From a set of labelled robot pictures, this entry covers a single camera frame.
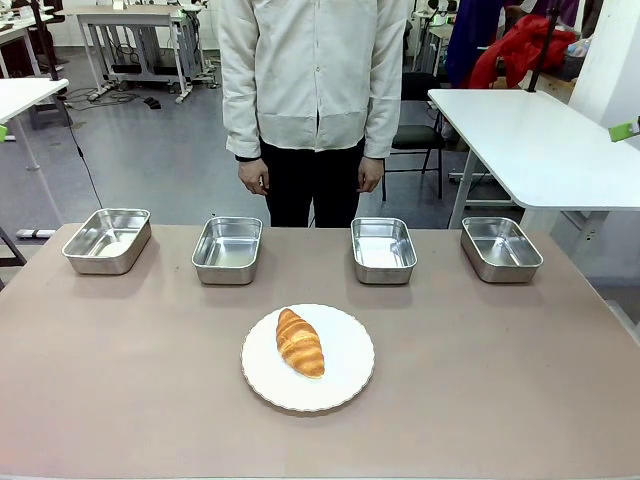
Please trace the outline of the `person's left hand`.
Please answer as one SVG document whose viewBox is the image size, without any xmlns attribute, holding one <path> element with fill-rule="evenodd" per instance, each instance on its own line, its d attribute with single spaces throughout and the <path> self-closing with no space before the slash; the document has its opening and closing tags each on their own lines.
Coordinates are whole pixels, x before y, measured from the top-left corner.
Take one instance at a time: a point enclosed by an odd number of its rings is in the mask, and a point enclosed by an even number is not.
<svg viewBox="0 0 640 480">
<path fill-rule="evenodd" d="M 363 156 L 358 168 L 358 192 L 372 193 L 384 175 L 384 160 Z"/>
</svg>

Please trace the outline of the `person's right hand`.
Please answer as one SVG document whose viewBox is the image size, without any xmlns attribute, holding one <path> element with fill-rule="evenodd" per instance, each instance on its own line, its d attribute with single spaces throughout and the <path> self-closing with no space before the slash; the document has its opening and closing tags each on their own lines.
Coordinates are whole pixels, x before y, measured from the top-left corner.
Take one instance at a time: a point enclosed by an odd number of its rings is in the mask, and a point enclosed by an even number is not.
<svg viewBox="0 0 640 480">
<path fill-rule="evenodd" d="M 261 158 L 241 158 L 238 162 L 238 177 L 252 194 L 261 196 L 268 194 L 269 171 Z"/>
</svg>

